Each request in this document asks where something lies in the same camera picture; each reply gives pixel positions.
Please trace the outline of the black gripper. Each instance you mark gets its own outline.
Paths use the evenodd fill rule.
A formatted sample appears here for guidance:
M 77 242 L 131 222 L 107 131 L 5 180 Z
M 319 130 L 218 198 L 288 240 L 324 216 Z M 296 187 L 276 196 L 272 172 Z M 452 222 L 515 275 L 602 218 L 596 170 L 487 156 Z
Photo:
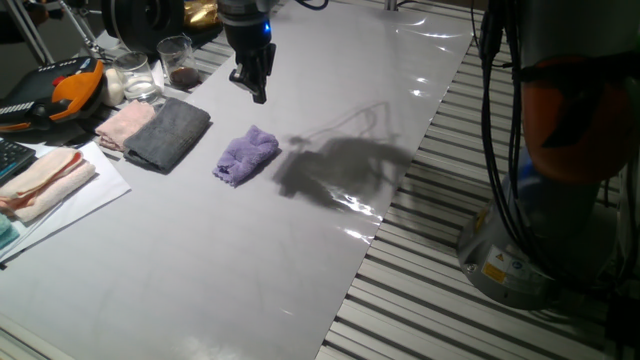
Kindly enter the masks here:
M 224 24 L 229 45 L 236 53 L 236 68 L 229 80 L 249 92 L 253 102 L 267 101 L 266 84 L 271 75 L 276 45 L 271 42 L 270 21 L 263 19 L 252 24 Z

